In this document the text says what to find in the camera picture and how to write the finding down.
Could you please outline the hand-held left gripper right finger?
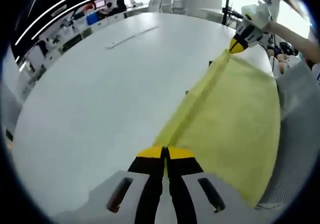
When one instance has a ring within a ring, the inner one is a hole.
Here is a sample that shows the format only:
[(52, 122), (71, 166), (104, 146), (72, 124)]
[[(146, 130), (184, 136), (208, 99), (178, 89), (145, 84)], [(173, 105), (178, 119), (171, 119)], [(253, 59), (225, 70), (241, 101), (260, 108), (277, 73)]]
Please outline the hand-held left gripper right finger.
[(239, 224), (235, 191), (213, 174), (205, 173), (194, 154), (166, 147), (169, 193), (179, 224)]

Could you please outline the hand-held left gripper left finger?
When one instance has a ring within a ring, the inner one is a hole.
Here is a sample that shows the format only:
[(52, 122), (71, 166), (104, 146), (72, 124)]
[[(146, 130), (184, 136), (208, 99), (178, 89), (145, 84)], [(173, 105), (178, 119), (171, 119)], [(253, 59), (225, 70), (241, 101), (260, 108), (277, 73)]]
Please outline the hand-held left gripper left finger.
[(165, 168), (164, 147), (139, 152), (126, 171), (118, 171), (89, 192), (74, 211), (57, 214), (57, 224), (153, 224)]

